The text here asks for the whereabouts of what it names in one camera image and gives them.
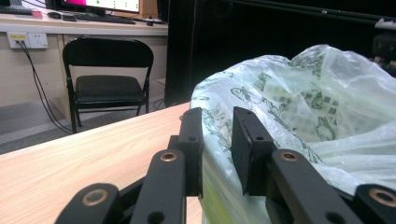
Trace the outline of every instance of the chair backrest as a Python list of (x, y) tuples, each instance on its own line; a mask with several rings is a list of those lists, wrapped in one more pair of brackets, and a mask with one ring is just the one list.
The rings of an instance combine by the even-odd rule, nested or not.
[(63, 51), (64, 65), (95, 67), (151, 67), (149, 46), (134, 39), (82, 36), (70, 40)]

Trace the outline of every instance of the metal screw hole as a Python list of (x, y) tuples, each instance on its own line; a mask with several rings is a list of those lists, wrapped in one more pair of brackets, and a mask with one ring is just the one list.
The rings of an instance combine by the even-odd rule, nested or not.
[(383, 189), (370, 189), (370, 196), (378, 203), (389, 207), (396, 207), (396, 195)]
[(330, 212), (326, 215), (326, 218), (334, 224), (344, 224), (346, 223), (346, 221), (344, 220), (343, 217), (341, 217), (340, 215), (338, 215), (337, 213), (334, 212)]
[(285, 161), (297, 161), (298, 160), (298, 156), (290, 151), (282, 152), (280, 154), (280, 157)]
[(94, 206), (103, 202), (107, 198), (107, 191), (105, 189), (94, 189), (88, 192), (82, 198), (82, 203), (86, 206)]
[(162, 212), (152, 212), (148, 215), (149, 224), (160, 224), (165, 220), (165, 216)]
[(175, 153), (164, 153), (161, 155), (162, 161), (174, 161), (177, 158), (177, 154)]

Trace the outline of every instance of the power socket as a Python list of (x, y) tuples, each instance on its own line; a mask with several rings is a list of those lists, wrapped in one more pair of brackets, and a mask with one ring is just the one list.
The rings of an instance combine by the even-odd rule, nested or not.
[(46, 34), (27, 34), (29, 37), (30, 47), (32, 49), (47, 49), (49, 42)]
[(23, 42), (26, 48), (30, 48), (30, 42), (27, 33), (7, 32), (7, 37), (9, 46), (12, 49), (21, 49), (21, 45), (18, 44), (18, 41)]

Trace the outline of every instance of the black panel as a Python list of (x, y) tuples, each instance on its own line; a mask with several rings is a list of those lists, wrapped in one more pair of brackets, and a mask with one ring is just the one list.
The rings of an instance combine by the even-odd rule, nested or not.
[(9, 7), (10, 5), (9, 0), (0, 0), (0, 7)]
[(169, 0), (157, 0), (158, 18), (161, 21), (169, 21)]
[[(390, 11), (387, 7), (380, 9)], [(167, 106), (188, 102), (194, 87), (206, 77), (261, 55), (291, 58), (314, 45), (328, 44), (372, 57), (373, 37), (380, 32), (375, 29), (375, 21), (217, 0), (198, 4), (170, 0), (169, 13)]]

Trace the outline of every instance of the white plastic bag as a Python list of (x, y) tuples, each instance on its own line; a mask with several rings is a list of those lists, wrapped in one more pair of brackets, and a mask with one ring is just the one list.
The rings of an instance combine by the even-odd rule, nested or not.
[(289, 60), (261, 56), (197, 85), (203, 109), (204, 199), (210, 223), (269, 223), (264, 197), (242, 196), (230, 146), (233, 107), (252, 110), (278, 148), (299, 151), (349, 193), (396, 189), (396, 80), (351, 51), (320, 45)]

